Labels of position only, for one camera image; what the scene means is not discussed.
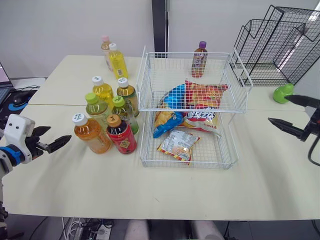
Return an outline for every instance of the chip bag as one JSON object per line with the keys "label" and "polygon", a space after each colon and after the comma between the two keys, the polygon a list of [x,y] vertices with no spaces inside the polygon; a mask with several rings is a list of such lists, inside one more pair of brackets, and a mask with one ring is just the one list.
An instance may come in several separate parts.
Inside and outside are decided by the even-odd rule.
{"label": "chip bag", "polygon": [[157,150],[180,161],[188,161],[189,165],[192,159],[192,147],[199,139],[198,136],[174,129]]}
{"label": "chip bag", "polygon": [[179,127],[193,128],[219,135],[218,115],[212,112],[212,110],[219,108],[223,93],[227,89],[228,85],[226,84],[204,85],[186,80],[186,107],[188,109],[195,109],[195,111],[186,112],[184,114],[184,121]]}
{"label": "chip bag", "polygon": [[[185,85],[179,85],[169,91],[160,101],[159,108],[181,109],[184,106]],[[158,138],[165,132],[181,124],[184,120],[181,111],[157,111],[154,119],[153,137]]]}

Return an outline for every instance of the blue chip bag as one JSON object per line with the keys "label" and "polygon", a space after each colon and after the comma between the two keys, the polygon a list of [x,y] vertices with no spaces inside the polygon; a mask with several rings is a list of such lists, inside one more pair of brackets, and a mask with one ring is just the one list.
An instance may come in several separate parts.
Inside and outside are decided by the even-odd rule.
{"label": "blue chip bag", "polygon": [[[181,84],[169,91],[160,102],[159,108],[182,109],[185,102],[185,85]],[[154,119],[153,137],[158,138],[165,132],[180,125],[184,121],[181,111],[157,111]]]}

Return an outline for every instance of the white wire basket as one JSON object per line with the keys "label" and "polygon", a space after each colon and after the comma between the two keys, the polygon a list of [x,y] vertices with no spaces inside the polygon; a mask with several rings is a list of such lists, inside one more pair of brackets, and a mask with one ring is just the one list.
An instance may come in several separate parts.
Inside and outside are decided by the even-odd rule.
{"label": "white wire basket", "polygon": [[146,112],[140,148],[142,165],[144,167],[229,169],[239,159],[232,134],[234,114],[228,124],[224,124],[221,113],[217,113],[217,115],[220,122],[218,128],[220,136],[212,132],[198,131],[186,127],[175,128],[200,137],[200,140],[192,147],[191,161],[180,161],[157,150],[170,133],[166,132],[159,138],[153,138],[156,112]]}
{"label": "white wire basket", "polygon": [[[237,51],[229,53],[208,52],[202,77],[192,77],[194,52],[145,52],[143,51],[137,92],[140,111],[163,111],[161,103],[168,93],[186,80],[201,85],[227,85],[221,92],[219,107],[204,112],[245,113],[248,94],[253,83]],[[182,107],[167,108],[167,111],[192,112],[185,100],[178,104]]]}

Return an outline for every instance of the wire basket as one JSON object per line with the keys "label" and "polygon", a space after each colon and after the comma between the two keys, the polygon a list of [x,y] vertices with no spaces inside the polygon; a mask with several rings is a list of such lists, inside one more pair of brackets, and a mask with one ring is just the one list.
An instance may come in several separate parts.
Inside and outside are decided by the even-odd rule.
{"label": "wire basket", "polygon": [[270,5],[241,27],[234,47],[255,86],[295,85],[320,57],[320,11]]}
{"label": "wire basket", "polygon": [[232,135],[231,125],[233,124],[233,117],[227,124],[228,127],[225,127],[222,114],[217,114],[220,122],[218,129],[220,136],[212,132],[197,131],[191,128],[176,128],[177,130],[200,137],[200,140],[192,147],[191,161],[180,161],[157,150],[164,139],[168,137],[169,133],[166,132],[159,138],[153,138],[156,112],[147,112],[142,130],[140,149],[142,165],[144,167],[229,169],[239,159]]}
{"label": "wire basket", "polygon": [[[229,53],[207,52],[202,77],[192,77],[194,52],[145,52],[143,51],[137,78],[137,92],[140,111],[161,111],[162,102],[173,88],[185,83],[185,80],[203,85],[227,85],[221,92],[218,108],[204,112],[244,113],[247,110],[248,94],[253,84],[236,50],[233,57]],[[185,100],[176,108],[167,111],[192,112],[186,107]]]}

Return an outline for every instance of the laptop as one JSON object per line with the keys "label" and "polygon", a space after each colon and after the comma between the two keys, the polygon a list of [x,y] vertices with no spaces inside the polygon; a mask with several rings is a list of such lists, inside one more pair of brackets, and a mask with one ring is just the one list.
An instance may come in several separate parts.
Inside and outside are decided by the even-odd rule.
{"label": "laptop", "polygon": [[7,73],[6,73],[5,69],[2,67],[2,64],[0,62],[0,105],[7,98],[10,90],[13,87],[14,86],[12,85],[11,81],[9,80]]}

